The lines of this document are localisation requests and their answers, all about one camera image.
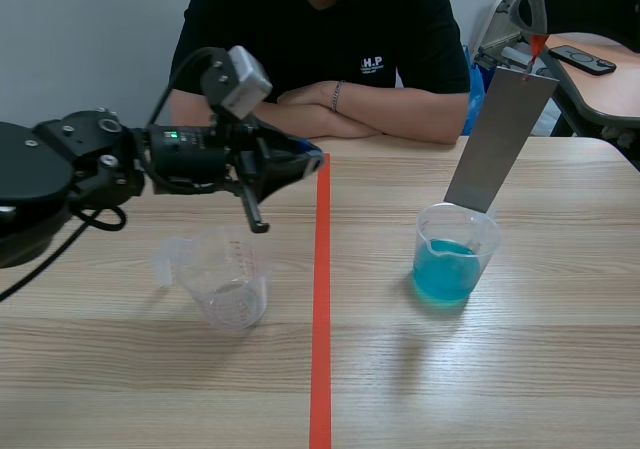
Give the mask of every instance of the person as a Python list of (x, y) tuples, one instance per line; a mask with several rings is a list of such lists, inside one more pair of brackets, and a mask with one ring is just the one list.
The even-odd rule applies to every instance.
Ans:
[[(288, 133), (453, 144), (464, 127), (469, 71), (449, 0), (191, 0), (172, 70), (235, 45), (273, 84), (254, 115)], [(204, 69), (177, 77), (175, 124), (209, 124)]]

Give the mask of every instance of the gray metal sheet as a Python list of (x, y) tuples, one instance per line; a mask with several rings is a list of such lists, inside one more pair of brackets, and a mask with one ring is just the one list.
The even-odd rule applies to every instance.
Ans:
[(498, 68), (445, 202), (486, 213), (558, 81)]

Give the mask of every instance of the table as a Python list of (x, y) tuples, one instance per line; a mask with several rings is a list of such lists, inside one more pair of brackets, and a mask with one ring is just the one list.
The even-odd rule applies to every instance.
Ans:
[(596, 137), (603, 126), (640, 128), (640, 54), (623, 46), (577, 42), (563, 36), (551, 36), (548, 48), (569, 45), (617, 64), (606, 76), (592, 76), (551, 57), (543, 60), (560, 88), (554, 97), (563, 112), (554, 130), (555, 136)]
[[(333, 447), (637, 449), (640, 176), (613, 147), (531, 139), (497, 201), (501, 250), (463, 310), (438, 312), (407, 290), (414, 223), (465, 141), (321, 144)], [(125, 232), (89, 231), (0, 306), (0, 447), (308, 447), (315, 194), (312, 179), (265, 204), (270, 305), (235, 336), (158, 289), (147, 258), (167, 237), (241, 223), (237, 200), (143, 197)]]

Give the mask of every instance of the hand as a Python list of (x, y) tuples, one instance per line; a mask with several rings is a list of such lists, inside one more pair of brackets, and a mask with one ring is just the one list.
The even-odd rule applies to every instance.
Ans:
[(325, 81), (294, 89), (282, 94), (278, 98), (278, 104), (282, 106), (318, 105), (331, 109), (337, 85), (337, 82)]

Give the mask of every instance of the empty measuring cup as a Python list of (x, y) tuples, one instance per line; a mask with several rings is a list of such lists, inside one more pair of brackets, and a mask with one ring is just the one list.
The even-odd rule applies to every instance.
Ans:
[(191, 293), (213, 326), (245, 329), (267, 308), (268, 274), (248, 229), (223, 227), (193, 239), (169, 239), (154, 255), (162, 285)]
[(486, 214), (437, 204), (420, 213), (417, 230), (417, 293), (444, 303), (468, 298), (500, 245), (496, 223)]

